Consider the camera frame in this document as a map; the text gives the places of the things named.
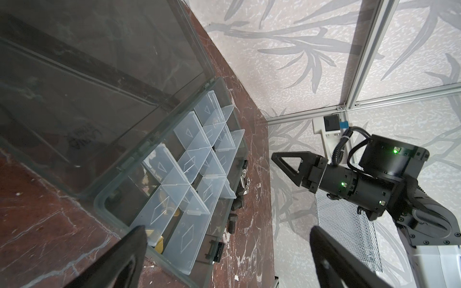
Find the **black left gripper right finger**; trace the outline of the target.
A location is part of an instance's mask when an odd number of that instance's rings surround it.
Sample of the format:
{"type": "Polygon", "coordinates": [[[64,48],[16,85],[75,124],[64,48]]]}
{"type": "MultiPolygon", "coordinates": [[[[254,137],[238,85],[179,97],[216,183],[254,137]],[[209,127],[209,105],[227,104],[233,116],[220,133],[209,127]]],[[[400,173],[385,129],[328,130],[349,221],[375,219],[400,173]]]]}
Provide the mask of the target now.
{"type": "Polygon", "coordinates": [[[310,247],[322,288],[390,286],[319,226],[313,227],[310,232],[310,247]]]}

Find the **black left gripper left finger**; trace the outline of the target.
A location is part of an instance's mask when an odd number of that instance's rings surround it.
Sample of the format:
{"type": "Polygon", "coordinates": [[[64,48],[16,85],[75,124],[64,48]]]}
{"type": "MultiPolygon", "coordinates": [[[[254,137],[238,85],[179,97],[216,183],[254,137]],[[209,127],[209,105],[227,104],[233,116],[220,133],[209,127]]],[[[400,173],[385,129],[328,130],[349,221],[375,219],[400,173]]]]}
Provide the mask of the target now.
{"type": "Polygon", "coordinates": [[[145,226],[137,226],[66,286],[136,288],[144,267],[146,248],[145,226]]]}

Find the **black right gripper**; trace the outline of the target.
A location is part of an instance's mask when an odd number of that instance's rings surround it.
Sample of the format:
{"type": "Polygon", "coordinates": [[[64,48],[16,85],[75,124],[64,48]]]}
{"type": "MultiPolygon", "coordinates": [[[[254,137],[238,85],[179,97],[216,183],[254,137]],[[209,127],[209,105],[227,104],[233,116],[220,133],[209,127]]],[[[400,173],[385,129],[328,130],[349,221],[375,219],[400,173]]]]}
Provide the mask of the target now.
{"type": "Polygon", "coordinates": [[[316,194],[328,165],[328,159],[311,152],[274,152],[272,161],[298,187],[303,186],[316,194]],[[286,158],[299,158],[300,164],[295,169],[285,161],[286,158]]]}

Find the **brass wing nut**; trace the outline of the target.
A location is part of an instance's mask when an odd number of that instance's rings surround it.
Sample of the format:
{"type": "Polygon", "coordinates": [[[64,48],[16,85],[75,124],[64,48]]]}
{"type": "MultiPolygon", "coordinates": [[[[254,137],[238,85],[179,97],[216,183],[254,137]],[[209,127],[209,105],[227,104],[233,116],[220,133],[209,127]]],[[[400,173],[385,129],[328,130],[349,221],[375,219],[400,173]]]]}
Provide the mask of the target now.
{"type": "Polygon", "coordinates": [[[157,233],[154,229],[145,229],[148,245],[152,247],[157,253],[162,254],[164,251],[164,245],[169,241],[170,236],[172,235],[174,229],[176,228],[180,217],[182,216],[181,210],[178,208],[173,214],[172,219],[167,225],[166,229],[162,233],[161,237],[158,239],[157,243],[154,244],[153,239],[154,235],[157,233]]]}

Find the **grey compartment organizer box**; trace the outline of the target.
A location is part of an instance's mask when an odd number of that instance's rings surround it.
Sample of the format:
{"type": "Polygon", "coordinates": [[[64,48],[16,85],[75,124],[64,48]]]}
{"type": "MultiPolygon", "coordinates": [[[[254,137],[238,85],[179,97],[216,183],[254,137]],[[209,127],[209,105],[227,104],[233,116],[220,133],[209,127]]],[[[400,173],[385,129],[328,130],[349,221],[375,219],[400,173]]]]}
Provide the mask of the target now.
{"type": "Polygon", "coordinates": [[[2,1],[1,286],[61,288],[179,208],[140,285],[208,287],[243,136],[182,1],[2,1]]]}

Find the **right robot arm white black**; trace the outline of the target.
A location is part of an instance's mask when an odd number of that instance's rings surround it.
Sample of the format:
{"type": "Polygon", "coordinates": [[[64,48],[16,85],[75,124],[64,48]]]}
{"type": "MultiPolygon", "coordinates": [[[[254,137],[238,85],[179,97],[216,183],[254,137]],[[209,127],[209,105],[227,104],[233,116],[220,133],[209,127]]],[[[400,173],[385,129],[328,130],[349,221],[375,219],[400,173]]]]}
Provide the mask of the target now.
{"type": "Polygon", "coordinates": [[[370,221],[390,214],[420,288],[461,285],[461,230],[456,216],[429,197],[417,180],[429,159],[425,148],[345,131],[330,159],[308,151],[275,152],[271,159],[299,186],[346,200],[370,221]]]}

